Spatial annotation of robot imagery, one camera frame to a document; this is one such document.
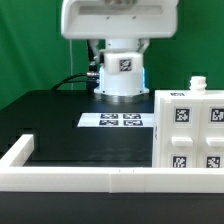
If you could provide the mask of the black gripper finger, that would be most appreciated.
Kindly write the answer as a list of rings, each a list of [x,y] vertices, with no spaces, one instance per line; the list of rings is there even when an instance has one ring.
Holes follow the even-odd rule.
[[[148,39],[140,39],[137,52],[143,54],[149,45],[150,45],[150,41]]]
[[[99,41],[95,40],[95,39],[91,39],[89,41],[90,44],[90,48],[93,52],[94,55],[94,60],[99,63],[102,64],[104,62],[104,54],[103,51],[99,49],[98,45],[99,45]]]

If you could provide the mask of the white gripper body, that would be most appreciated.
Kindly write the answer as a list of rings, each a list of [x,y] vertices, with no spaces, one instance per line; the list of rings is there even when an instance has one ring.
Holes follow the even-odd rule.
[[[178,0],[63,0],[67,39],[169,38],[177,30]]]

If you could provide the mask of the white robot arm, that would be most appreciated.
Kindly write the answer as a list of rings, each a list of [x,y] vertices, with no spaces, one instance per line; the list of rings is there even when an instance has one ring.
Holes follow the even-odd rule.
[[[177,30],[179,0],[63,0],[61,34],[89,42],[100,65],[94,95],[112,102],[149,93],[143,54]]]

